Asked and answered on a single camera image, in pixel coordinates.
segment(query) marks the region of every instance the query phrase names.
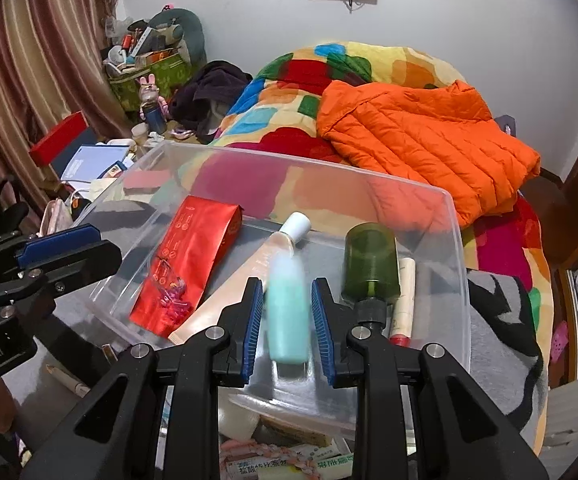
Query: clear plastic storage box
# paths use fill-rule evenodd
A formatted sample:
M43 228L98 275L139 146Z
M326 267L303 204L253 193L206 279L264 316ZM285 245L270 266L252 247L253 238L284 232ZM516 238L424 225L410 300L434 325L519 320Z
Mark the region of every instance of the clear plastic storage box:
M156 348L171 345L129 321L129 315L153 253L189 194L243 208L239 238L213 270L205 297L297 210L312 223L296 251L307 278L327 278L339 301L345 234L362 222L387 225L396 237L399 257L416 260L411 345L421 348L438 342L469 370L466 270L456 213L447 192L341 164L174 142L163 142L141 158L78 219L79 224L93 224L103 238L116 243L123 261L115 276L76 294L129 343L147 342ZM263 318L250 383L234 391L231 400L290 424L353 437L355 390L333 390L327 384L315 334L311 361L300 377L280 376L267 349Z

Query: floor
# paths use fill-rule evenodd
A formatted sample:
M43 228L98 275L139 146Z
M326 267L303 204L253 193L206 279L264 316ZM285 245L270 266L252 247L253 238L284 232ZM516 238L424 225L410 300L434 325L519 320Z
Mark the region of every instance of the floor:
M559 187L544 177L527 182L521 192L534 208L541 224L543 251L552 272L554 291L554 328L565 319L564 303L556 268L578 246L578 208L575 208ZM567 352L558 362L549 365L549 385L560 386L565 380Z

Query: white bottle cap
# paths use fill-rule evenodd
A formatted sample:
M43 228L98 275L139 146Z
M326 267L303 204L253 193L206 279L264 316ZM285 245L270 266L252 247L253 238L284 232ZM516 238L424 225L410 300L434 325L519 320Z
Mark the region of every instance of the white bottle cap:
M311 230L311 220L299 212L294 212L289 215L287 221L280 228L281 233L285 233L296 244L304 238Z

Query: notebook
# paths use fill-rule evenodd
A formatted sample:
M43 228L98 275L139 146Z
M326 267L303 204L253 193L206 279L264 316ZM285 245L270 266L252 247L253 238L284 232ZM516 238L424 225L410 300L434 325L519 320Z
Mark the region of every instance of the notebook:
M60 179L68 182L91 182L118 160L123 160L129 146L84 144L73 155Z

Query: pink slipper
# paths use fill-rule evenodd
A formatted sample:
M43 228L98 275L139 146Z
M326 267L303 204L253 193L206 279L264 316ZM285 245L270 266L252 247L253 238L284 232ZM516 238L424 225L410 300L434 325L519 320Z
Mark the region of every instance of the pink slipper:
M550 362L555 363L567 346L569 338L567 336L567 322L561 321L560 324L554 330L554 336L552 337L552 350L550 353Z

